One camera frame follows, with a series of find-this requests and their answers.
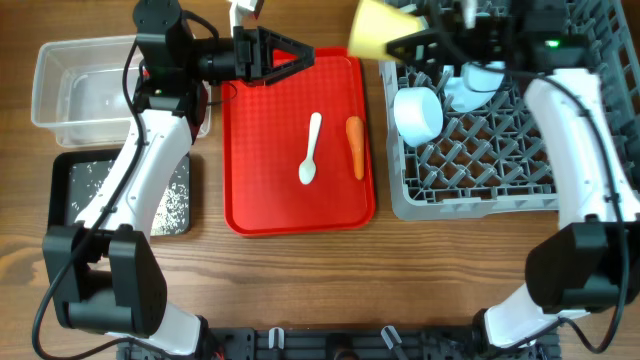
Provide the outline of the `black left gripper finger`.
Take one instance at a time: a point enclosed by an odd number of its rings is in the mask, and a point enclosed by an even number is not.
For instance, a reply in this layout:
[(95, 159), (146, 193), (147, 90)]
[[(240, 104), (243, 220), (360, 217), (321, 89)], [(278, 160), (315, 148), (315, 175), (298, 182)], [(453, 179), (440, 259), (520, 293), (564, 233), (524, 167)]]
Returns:
[(277, 66), (263, 66), (252, 75), (253, 86), (268, 86), (296, 75), (315, 64), (315, 59), (295, 59)]
[(284, 36), (270, 29), (260, 27), (260, 37), (267, 46), (267, 52), (272, 55), (280, 51), (294, 55), (296, 58), (314, 58), (315, 49), (312, 46)]

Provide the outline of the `light blue plate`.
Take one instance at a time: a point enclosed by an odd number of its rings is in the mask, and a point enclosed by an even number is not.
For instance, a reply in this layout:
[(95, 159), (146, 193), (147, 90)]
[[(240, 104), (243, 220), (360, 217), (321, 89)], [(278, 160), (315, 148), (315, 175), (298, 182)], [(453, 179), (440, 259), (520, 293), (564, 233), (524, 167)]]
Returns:
[(444, 95), (452, 96), (453, 111), (468, 113), (486, 105), (499, 91), (505, 74), (490, 72), (465, 63), (455, 73), (453, 65), (446, 65), (443, 74), (450, 74), (444, 85)]

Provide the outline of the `yellow plastic cup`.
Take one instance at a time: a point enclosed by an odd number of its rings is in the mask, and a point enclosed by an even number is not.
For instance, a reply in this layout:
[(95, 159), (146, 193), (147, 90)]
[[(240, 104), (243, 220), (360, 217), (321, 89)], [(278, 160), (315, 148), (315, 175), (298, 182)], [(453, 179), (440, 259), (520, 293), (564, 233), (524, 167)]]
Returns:
[(395, 61), (386, 50), (393, 40), (427, 28), (423, 17), (405, 13), (377, 0), (361, 0), (356, 8), (347, 51), (352, 57)]

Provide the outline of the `light blue rice bowl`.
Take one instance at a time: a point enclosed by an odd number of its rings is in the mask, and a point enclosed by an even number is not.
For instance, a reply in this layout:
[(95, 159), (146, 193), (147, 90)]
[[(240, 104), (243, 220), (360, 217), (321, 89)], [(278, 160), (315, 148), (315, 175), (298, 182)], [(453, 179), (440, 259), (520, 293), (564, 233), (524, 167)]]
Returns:
[(400, 89), (394, 97), (393, 114), (399, 135), (412, 147), (434, 140), (443, 129), (441, 102), (426, 87)]

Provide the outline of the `orange carrot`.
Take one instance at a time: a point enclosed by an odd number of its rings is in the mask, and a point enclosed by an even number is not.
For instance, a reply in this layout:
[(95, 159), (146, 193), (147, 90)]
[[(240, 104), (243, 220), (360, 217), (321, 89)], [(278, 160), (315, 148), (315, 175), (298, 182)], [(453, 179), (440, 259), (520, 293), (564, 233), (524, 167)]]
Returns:
[(351, 116), (346, 121), (346, 135), (350, 145), (354, 176), (358, 180), (364, 178), (365, 170), (365, 137), (364, 122), (358, 116)]

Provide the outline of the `white plastic spoon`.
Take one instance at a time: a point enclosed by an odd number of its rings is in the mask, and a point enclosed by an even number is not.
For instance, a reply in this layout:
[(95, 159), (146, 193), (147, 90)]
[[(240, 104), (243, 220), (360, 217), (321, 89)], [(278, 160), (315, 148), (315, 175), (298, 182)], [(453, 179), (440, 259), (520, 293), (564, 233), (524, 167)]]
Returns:
[(319, 132), (322, 124), (322, 115), (314, 112), (310, 117), (309, 136), (306, 157), (301, 162), (298, 169), (299, 180), (303, 185), (309, 185), (316, 174), (316, 164), (314, 162), (314, 153)]

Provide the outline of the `white rice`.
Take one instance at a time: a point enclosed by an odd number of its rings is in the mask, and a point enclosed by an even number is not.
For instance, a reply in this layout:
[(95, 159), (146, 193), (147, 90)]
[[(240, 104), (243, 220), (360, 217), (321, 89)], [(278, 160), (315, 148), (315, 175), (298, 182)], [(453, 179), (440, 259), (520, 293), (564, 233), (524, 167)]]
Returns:
[[(81, 162), (71, 166), (63, 224), (71, 225), (96, 196), (109, 175), (114, 160)], [(176, 166), (158, 205), (151, 235), (180, 235), (190, 228), (190, 157)]]

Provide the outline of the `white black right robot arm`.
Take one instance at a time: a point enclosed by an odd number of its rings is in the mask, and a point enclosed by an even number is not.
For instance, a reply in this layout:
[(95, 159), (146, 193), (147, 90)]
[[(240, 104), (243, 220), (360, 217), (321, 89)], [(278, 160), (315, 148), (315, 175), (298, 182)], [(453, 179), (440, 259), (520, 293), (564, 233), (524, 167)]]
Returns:
[(457, 8), (432, 3), (428, 20), (386, 52), (434, 77), (467, 64), (524, 84), (521, 93), (554, 180), (559, 229), (528, 255), (525, 282), (475, 323), (485, 356), (513, 352), (563, 324), (637, 296), (639, 202), (621, 166), (591, 69), (590, 41), (559, 2), (521, 1), (473, 29)]

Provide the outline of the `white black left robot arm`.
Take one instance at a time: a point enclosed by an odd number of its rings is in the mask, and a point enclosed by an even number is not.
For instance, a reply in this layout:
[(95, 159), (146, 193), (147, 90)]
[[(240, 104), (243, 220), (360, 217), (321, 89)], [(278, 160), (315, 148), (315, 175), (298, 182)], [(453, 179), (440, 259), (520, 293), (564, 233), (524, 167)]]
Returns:
[(195, 13), (176, 0), (141, 1), (133, 52), (142, 58), (125, 85), (128, 138), (98, 194), (68, 226), (50, 227), (42, 250), (49, 276), (43, 307), (68, 329), (105, 334), (110, 345), (169, 359), (220, 359), (207, 321), (167, 299), (149, 244), (171, 176), (197, 138), (211, 87), (271, 85), (315, 62), (314, 49), (268, 29), (235, 27), (195, 38)]

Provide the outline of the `grey dishwasher rack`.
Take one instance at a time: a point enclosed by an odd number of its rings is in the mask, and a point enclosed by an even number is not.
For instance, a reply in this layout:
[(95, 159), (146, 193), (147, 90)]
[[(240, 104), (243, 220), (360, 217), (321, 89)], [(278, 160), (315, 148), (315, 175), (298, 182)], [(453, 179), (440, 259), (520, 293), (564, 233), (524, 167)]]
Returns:
[[(567, 26), (590, 41), (592, 64), (610, 131), (632, 189), (639, 188), (639, 60), (619, 1), (569, 1)], [(547, 155), (518, 87), (493, 85), (480, 104), (458, 110), (449, 69), (430, 76), (392, 61), (379, 64), (387, 112), (392, 207), (402, 220), (479, 218), (558, 207)], [(408, 145), (393, 102), (405, 88), (438, 96), (443, 130), (429, 143)]]

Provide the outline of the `clear plastic waste bin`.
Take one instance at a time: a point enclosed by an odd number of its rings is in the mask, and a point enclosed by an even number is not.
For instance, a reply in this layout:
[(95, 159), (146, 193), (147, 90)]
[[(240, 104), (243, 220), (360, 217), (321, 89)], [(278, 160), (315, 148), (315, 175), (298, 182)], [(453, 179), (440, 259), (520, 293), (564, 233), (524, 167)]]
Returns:
[(124, 63), (135, 37), (49, 42), (41, 46), (33, 81), (31, 121), (66, 148), (124, 143), (131, 113)]

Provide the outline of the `black waste tray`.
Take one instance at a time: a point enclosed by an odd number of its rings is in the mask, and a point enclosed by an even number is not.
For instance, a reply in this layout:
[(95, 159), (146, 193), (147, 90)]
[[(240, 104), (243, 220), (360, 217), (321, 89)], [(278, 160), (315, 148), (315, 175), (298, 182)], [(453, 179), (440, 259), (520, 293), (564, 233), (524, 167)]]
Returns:
[[(119, 149), (66, 152), (53, 162), (47, 226), (71, 225), (97, 196)], [(176, 166), (153, 220), (152, 236), (181, 235), (191, 227), (190, 157)]]

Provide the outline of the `red serving tray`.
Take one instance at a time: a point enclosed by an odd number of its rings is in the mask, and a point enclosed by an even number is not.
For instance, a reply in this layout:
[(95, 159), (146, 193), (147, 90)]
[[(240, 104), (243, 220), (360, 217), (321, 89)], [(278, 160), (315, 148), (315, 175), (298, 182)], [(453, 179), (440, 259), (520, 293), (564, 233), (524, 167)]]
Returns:
[[(376, 210), (370, 150), (354, 176), (346, 135), (367, 118), (361, 62), (344, 47), (315, 51), (315, 64), (270, 86), (234, 81), (222, 90), (224, 217), (236, 233), (270, 236), (354, 229)], [(316, 174), (303, 185), (310, 117), (322, 115)]]

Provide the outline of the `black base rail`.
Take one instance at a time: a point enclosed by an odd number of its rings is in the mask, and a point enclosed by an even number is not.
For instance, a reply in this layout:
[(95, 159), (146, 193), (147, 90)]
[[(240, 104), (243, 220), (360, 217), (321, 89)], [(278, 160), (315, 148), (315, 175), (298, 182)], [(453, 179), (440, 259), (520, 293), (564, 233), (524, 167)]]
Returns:
[(522, 348), (501, 351), (483, 346), (472, 326), (398, 330), (284, 330), (213, 328), (212, 359), (225, 360), (561, 360), (559, 336), (551, 332)]

